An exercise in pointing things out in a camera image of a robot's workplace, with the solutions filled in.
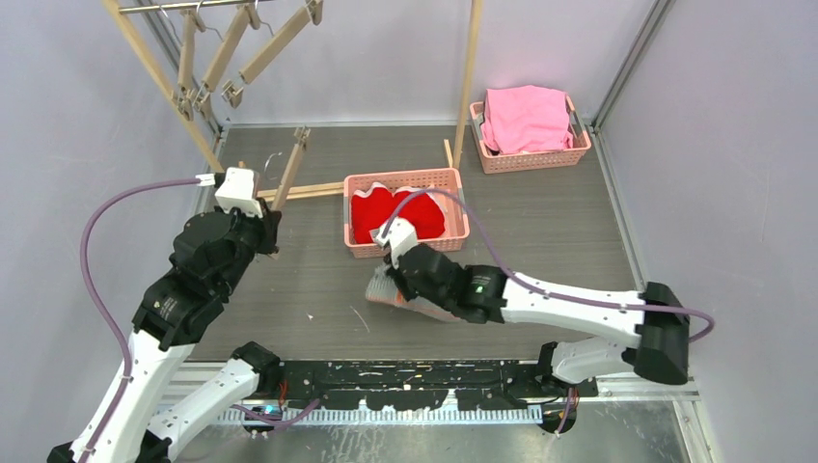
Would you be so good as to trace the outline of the grey striped underwear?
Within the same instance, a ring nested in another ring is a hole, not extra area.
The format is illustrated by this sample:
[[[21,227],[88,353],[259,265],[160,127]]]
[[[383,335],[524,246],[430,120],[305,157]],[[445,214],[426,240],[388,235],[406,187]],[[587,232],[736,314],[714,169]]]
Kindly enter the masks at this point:
[[[373,276],[368,282],[365,298],[369,302],[385,304],[392,307],[404,309],[414,313],[420,313],[436,320],[448,323],[462,322],[461,318],[434,305],[422,297],[406,299],[398,290],[394,280],[387,275],[388,266],[378,265],[374,269]]]

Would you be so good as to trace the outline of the beige hanger holding striped underwear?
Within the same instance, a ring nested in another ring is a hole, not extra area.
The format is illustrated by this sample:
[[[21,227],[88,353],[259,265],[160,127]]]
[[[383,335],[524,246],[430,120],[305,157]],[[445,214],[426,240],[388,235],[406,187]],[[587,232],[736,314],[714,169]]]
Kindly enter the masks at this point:
[[[288,193],[294,184],[304,153],[307,150],[310,135],[311,129],[305,125],[295,129],[294,137],[296,139],[296,143],[293,145],[291,150],[289,159],[282,174],[281,182],[272,199],[268,201],[272,210],[283,209]]]

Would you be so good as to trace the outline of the beige hanger holding red underwear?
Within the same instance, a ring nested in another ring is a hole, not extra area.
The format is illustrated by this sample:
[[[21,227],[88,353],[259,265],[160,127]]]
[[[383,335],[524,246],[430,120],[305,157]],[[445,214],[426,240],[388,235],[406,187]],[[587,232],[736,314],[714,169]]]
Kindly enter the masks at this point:
[[[222,98],[233,109],[243,99],[247,86],[252,84],[281,54],[281,52],[308,25],[319,25],[323,16],[323,0],[306,1],[273,37],[255,54],[255,56],[237,72],[237,77],[227,81],[222,90]]]

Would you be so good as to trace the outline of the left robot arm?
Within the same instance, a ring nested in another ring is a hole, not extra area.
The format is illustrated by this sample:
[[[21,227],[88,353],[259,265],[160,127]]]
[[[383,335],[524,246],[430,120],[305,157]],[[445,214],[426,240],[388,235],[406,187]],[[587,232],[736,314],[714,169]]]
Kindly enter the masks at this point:
[[[152,284],[136,311],[130,354],[94,417],[50,462],[172,462],[222,412],[255,395],[268,398],[283,381],[281,360],[250,341],[196,391],[164,413],[160,399],[208,326],[224,311],[250,263],[278,251],[282,214],[248,215],[215,208],[185,224],[174,240],[170,270]]]

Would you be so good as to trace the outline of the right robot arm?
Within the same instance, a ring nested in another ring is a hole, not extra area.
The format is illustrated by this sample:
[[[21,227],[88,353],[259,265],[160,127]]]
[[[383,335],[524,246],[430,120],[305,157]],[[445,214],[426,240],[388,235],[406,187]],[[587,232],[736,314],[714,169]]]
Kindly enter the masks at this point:
[[[379,273],[396,292],[396,306],[432,317],[585,333],[584,340],[543,344],[535,382],[545,395],[629,371],[664,385],[688,381],[690,319],[665,286],[657,287],[666,298],[660,302],[648,291],[557,285],[494,265],[460,265],[425,244],[389,253]]]

